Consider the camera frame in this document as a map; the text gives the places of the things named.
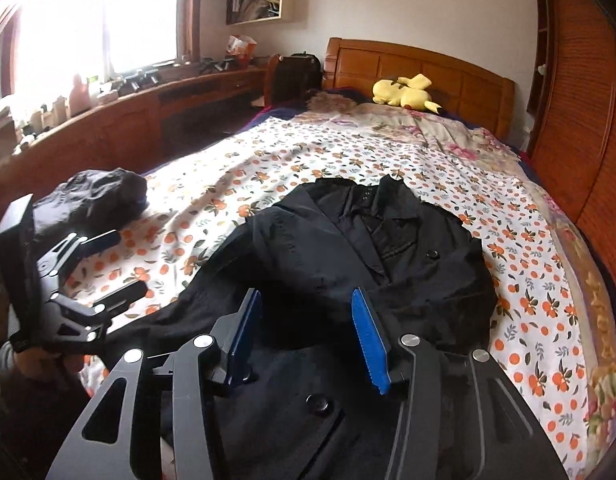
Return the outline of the person's left hand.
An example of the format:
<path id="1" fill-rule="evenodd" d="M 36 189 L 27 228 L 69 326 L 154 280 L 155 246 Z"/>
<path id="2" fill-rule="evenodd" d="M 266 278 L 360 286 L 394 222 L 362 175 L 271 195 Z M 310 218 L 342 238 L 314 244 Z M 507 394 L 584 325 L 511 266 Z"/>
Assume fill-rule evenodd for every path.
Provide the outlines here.
<path id="1" fill-rule="evenodd" d="M 20 374 L 29 379 L 50 382 L 58 374 L 79 374 L 84 367 L 83 354 L 52 353 L 40 347 L 14 354 L 14 363 Z"/>

